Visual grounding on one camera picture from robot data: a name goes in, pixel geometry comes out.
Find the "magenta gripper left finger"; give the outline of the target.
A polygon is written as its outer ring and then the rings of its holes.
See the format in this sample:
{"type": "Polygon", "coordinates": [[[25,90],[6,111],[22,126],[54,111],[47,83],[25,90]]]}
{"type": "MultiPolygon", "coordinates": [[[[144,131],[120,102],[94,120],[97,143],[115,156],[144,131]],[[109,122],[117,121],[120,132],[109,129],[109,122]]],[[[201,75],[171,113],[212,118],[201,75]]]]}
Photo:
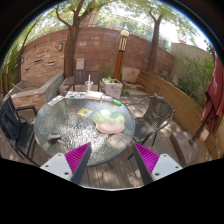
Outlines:
{"type": "Polygon", "coordinates": [[[57,153],[41,169],[79,185],[91,152],[91,143],[86,143],[66,154],[57,153]]]}

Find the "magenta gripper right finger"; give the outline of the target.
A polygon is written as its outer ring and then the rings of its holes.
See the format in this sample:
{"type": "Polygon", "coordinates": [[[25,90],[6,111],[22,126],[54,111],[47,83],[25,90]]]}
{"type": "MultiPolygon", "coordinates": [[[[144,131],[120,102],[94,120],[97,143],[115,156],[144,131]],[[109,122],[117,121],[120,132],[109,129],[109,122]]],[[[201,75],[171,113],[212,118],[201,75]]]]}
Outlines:
{"type": "Polygon", "coordinates": [[[145,185],[182,169],[168,154],[157,154],[138,143],[133,146],[133,154],[145,185]]]}

